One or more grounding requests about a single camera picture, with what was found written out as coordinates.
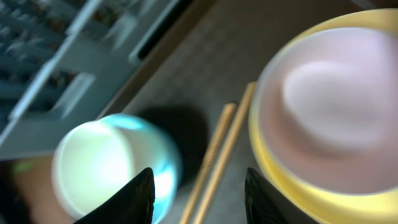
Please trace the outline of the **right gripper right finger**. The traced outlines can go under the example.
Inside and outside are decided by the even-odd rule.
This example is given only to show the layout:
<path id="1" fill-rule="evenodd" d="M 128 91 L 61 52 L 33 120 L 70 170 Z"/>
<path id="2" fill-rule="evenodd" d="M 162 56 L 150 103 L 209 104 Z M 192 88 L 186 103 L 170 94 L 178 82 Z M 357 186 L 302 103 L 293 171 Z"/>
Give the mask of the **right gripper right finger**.
<path id="1" fill-rule="evenodd" d="M 294 206 L 254 168 L 247 168 L 244 193 L 247 223 L 299 222 L 299 214 Z"/>

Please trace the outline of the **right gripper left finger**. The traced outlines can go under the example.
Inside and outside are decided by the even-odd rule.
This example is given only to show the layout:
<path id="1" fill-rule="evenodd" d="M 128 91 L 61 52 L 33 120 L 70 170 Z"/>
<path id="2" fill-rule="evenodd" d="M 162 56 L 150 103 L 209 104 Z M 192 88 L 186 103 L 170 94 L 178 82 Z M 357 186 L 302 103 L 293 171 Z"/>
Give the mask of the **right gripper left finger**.
<path id="1" fill-rule="evenodd" d="M 74 224 L 151 224 L 154 202 L 154 173 L 147 167 L 104 204 Z"/>

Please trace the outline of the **light blue saucer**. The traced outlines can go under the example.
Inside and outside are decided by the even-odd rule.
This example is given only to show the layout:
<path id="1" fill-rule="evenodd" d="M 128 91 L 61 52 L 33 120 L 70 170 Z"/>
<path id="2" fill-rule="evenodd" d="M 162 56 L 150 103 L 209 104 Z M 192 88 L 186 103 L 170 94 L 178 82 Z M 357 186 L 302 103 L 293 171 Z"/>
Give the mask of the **light blue saucer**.
<path id="1" fill-rule="evenodd" d="M 155 201 L 152 223 L 169 212 L 182 174 L 182 162 L 174 140 L 156 125 L 137 116 L 112 114 L 100 121 L 114 128 L 131 154 L 134 174 L 150 167 L 154 173 Z"/>

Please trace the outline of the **white plastic cup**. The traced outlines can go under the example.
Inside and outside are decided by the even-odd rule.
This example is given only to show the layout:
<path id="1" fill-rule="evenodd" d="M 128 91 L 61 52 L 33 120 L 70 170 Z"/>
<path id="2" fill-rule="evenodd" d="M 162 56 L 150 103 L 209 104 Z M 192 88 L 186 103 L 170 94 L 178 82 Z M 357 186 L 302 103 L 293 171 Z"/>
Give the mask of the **white plastic cup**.
<path id="1" fill-rule="evenodd" d="M 103 121 L 81 124 L 59 142 L 52 184 L 63 209 L 78 220 L 121 190 L 136 174 L 121 132 Z"/>

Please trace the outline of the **white bowl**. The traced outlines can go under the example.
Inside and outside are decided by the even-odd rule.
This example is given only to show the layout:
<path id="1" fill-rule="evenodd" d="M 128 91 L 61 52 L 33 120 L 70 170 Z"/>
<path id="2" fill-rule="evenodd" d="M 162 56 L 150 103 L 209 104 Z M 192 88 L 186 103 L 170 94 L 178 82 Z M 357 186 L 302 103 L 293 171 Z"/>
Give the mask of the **white bowl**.
<path id="1" fill-rule="evenodd" d="M 397 187 L 397 37 L 359 27 L 316 32 L 265 67 L 256 99 L 273 160 L 343 194 Z"/>

